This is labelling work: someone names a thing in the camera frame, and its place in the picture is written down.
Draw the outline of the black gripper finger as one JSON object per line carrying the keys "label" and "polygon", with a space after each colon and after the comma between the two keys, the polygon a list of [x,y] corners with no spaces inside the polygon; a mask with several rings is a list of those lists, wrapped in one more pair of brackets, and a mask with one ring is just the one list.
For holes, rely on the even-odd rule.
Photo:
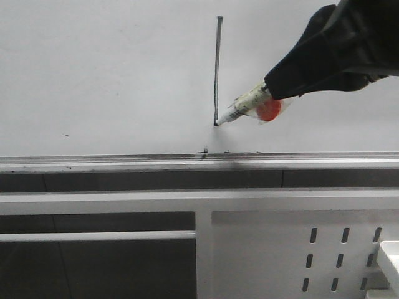
{"label": "black gripper finger", "polygon": [[327,43],[327,39],[322,35],[322,30],[328,23],[331,15],[336,10],[336,4],[330,4],[321,7],[309,20],[308,25],[301,35],[300,39],[295,44],[294,48],[299,47],[315,47],[315,45],[325,44],[336,48],[334,44]]}
{"label": "black gripper finger", "polygon": [[274,99],[357,91],[398,75],[398,1],[340,1],[322,35],[336,48],[293,47],[267,73]]}

